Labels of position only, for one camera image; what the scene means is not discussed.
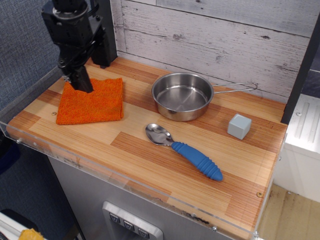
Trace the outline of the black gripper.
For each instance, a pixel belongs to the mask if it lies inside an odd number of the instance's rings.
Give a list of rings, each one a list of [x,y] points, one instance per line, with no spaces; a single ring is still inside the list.
[[[58,67],[74,90],[94,91],[84,67],[91,57],[102,69],[110,66],[109,43],[100,17],[91,17],[86,3],[46,3],[41,10],[49,35],[59,47]]]

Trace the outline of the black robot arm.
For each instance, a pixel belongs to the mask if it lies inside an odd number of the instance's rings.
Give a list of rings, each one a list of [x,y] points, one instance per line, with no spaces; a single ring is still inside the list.
[[[48,33],[59,48],[57,66],[64,80],[86,93],[94,90],[85,68],[88,59],[104,68],[112,62],[103,19],[93,15],[96,10],[97,6],[89,9],[84,0],[49,0],[41,10]]]

